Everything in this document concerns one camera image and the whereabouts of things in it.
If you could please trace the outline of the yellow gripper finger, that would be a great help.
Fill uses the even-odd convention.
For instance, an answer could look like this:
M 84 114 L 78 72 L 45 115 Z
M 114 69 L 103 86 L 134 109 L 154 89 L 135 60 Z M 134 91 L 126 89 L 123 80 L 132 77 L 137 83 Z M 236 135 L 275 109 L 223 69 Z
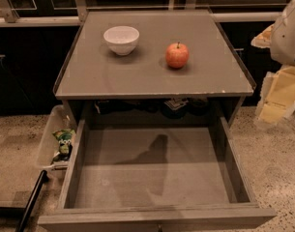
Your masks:
M 251 40 L 251 45 L 258 48 L 269 48 L 274 25 L 271 24 Z
M 277 72 L 267 72 L 255 114 L 260 122 L 277 124 L 295 111 L 295 67 L 282 65 Z

